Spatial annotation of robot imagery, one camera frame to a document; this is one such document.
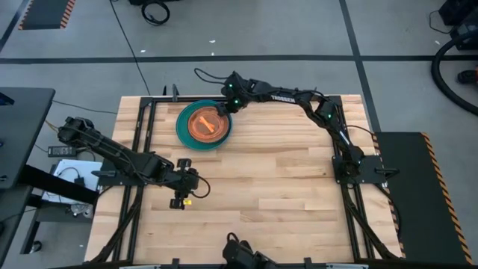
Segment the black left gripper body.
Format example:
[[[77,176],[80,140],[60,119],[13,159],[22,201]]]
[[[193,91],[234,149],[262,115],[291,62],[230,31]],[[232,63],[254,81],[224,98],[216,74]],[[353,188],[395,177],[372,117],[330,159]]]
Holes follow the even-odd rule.
[[[173,183],[175,186],[174,189],[175,192],[177,192],[182,199],[188,198],[188,196],[195,191],[193,189],[189,189],[189,187],[187,186],[187,170],[180,169],[175,171],[175,174],[179,177],[179,179]]]

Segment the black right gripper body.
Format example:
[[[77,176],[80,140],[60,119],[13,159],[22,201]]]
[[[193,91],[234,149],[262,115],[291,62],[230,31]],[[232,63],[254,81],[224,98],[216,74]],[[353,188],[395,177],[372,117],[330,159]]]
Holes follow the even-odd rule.
[[[227,112],[235,114],[243,107],[243,101],[241,96],[227,96],[225,103],[228,104]]]

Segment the dark teal plastic plate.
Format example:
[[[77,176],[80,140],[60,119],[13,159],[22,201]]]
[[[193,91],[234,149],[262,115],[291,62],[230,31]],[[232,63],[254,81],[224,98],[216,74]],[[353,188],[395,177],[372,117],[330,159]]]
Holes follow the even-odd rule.
[[[200,108],[212,107],[213,110],[217,112],[216,105],[219,105],[219,102],[213,100],[200,100],[189,104],[181,111],[176,120],[176,134],[179,140],[186,147],[198,151],[210,151],[222,146],[220,141],[224,135],[218,141],[205,143],[193,138],[187,127],[187,121],[196,110]]]

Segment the white paper sheet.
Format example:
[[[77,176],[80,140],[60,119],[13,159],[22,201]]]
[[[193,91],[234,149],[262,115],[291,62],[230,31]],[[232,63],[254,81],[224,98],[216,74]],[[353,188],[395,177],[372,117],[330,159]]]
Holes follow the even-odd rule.
[[[97,191],[99,177],[94,176],[92,172],[100,170],[101,166],[101,162],[63,159],[58,162],[52,174],[68,182],[82,185],[89,190]],[[48,191],[43,193],[42,199],[49,202],[60,202],[70,205],[84,204],[84,202],[72,200]]]

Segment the grey round metal part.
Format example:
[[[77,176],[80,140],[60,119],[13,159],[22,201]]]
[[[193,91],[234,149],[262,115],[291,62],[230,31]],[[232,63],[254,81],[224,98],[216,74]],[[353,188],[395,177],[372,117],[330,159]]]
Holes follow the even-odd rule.
[[[91,204],[71,204],[66,212],[73,217],[83,216],[85,218],[93,217],[93,206]]]

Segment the black side table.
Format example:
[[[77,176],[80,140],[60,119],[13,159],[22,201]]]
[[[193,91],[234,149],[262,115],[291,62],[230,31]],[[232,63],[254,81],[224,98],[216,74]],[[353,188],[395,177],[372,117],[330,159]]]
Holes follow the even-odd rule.
[[[12,244],[33,188],[94,204],[98,193],[30,165],[15,174],[0,173],[0,267]]]

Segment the black power adapter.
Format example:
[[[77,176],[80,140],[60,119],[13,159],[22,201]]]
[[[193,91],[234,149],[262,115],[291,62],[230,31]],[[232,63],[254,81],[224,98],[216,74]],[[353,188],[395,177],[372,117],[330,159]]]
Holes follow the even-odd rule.
[[[74,147],[71,146],[49,146],[47,149],[48,157],[75,157],[78,153]]]

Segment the black desk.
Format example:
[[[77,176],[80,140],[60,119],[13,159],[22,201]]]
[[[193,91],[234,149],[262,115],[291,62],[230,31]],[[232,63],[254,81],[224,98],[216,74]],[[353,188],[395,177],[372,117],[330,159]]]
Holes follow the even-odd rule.
[[[12,105],[0,105],[0,189],[8,189],[19,180],[55,90],[0,87],[0,93],[13,100]]]

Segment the black hazard-striped floor mat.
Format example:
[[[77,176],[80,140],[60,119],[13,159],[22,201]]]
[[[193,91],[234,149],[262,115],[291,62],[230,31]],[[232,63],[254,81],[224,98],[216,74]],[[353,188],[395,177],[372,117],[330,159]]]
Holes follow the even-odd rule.
[[[378,132],[387,168],[399,173],[388,189],[400,213],[400,246],[408,262],[471,266],[474,261],[429,136],[421,132]]]
[[[76,0],[30,0],[19,30],[64,29]]]

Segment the black floor object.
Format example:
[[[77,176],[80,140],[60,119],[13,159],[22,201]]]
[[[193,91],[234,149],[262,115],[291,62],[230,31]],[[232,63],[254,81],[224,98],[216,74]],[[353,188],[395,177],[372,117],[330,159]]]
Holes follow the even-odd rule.
[[[460,84],[478,84],[478,69],[468,69],[457,74],[456,80]]]

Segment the black floor equipment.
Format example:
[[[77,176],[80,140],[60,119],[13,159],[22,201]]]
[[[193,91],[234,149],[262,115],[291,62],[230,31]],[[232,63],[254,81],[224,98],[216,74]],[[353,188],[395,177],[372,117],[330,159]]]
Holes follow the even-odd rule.
[[[438,9],[438,13],[447,26],[454,40],[473,31],[477,33],[456,43],[458,50],[478,51],[478,0],[446,0]]]

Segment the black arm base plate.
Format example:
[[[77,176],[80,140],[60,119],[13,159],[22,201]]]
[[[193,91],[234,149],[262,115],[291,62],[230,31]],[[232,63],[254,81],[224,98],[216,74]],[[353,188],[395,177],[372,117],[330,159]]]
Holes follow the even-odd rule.
[[[358,161],[343,159],[340,155],[332,157],[335,181],[338,184],[379,184],[387,185],[389,178],[397,175],[397,168],[386,168],[379,155],[366,155]]]

